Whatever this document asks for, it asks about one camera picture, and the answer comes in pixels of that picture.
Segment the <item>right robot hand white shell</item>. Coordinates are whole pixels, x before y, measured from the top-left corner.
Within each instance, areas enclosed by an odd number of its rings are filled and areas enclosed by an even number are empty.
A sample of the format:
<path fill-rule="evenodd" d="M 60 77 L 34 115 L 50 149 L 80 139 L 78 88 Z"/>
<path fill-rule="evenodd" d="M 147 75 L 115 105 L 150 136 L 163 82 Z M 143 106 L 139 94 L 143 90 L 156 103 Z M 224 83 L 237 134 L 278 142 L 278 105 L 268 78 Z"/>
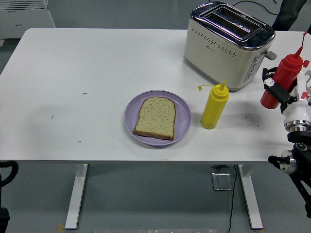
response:
<path fill-rule="evenodd" d="M 307 86 L 310 71 L 298 73 L 289 88 L 284 88 L 273 79 L 276 67 L 264 68 L 262 71 L 264 94 L 260 103 L 267 109 L 280 106 L 281 113 L 285 116 L 284 126 L 288 131 L 301 127 L 305 130 L 311 125 L 311 90 Z"/>

